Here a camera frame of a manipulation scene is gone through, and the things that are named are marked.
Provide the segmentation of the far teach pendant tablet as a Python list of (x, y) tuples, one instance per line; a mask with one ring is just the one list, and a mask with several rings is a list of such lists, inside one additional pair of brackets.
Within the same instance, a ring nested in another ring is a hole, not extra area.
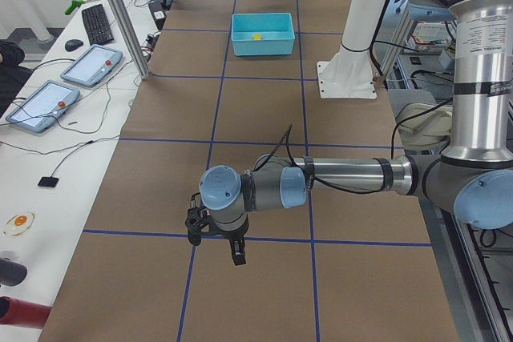
[(78, 57), (60, 78), (84, 87), (93, 87), (101, 82), (123, 58), (123, 52), (106, 46), (93, 44)]

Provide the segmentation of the near teach pendant tablet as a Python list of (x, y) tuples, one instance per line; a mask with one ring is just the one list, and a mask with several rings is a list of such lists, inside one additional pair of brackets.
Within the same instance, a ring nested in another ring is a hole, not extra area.
[(78, 101), (80, 90), (56, 81), (46, 81), (6, 116), (8, 123), (41, 133), (57, 122)]

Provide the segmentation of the red cylinder object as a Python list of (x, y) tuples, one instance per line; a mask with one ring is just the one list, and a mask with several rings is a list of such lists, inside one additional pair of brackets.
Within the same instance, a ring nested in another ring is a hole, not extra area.
[(1, 297), (1, 324), (43, 329), (52, 307), (8, 296)]

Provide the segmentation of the black computer mouse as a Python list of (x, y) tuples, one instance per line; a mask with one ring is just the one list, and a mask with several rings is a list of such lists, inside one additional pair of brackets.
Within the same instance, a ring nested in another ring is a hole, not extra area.
[(83, 45), (84, 45), (84, 41), (82, 41), (80, 39), (73, 38), (73, 39), (69, 39), (65, 42), (64, 49), (66, 52), (72, 52), (74, 50), (77, 50), (78, 48), (80, 48)]

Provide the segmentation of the black keyboard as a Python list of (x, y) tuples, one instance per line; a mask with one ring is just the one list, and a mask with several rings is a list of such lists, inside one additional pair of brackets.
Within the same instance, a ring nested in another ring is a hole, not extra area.
[(102, 4), (81, 11), (83, 26), (90, 45), (105, 45), (114, 40), (110, 23)]

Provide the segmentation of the white metal mount base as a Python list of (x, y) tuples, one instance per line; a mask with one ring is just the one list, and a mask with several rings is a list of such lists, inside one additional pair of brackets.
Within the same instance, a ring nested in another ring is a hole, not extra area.
[(317, 64), (323, 99), (375, 99), (370, 53), (387, 0), (351, 0), (339, 51)]

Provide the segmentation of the small black square pad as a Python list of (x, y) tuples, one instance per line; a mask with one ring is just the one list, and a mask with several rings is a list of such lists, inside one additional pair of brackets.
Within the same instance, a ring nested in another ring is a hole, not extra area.
[(59, 178), (54, 176), (43, 176), (38, 181), (38, 186), (43, 188), (55, 188), (59, 182)]

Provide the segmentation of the teach pendant tablet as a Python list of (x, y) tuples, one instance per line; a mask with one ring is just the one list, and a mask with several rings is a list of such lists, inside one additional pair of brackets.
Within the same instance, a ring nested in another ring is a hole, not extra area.
[(6, 116), (8, 123), (41, 133), (57, 122), (78, 101), (80, 90), (56, 81), (46, 81)]
[(123, 52), (106, 46), (93, 44), (78, 57), (60, 78), (84, 87), (93, 87), (101, 82), (123, 58)]

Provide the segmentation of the grey aluminium post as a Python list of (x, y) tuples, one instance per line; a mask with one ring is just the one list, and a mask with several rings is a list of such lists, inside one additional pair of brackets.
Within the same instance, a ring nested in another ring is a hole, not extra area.
[(118, 22), (121, 34), (125, 45), (127, 46), (131, 59), (134, 62), (139, 76), (142, 80), (148, 78), (150, 70), (147, 64), (147, 60), (143, 55), (143, 51), (140, 47), (139, 40), (136, 36), (134, 27), (131, 23), (131, 19), (127, 12), (127, 8), (124, 5), (123, 0), (107, 0), (115, 19)]

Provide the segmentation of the light blue plastic bin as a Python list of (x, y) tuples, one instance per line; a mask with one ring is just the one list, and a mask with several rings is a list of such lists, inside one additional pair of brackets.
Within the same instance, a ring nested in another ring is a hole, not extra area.
[[(261, 40), (253, 40), (261, 34)], [(231, 29), (235, 56), (289, 55), (293, 52), (295, 31), (290, 13), (234, 14)]]

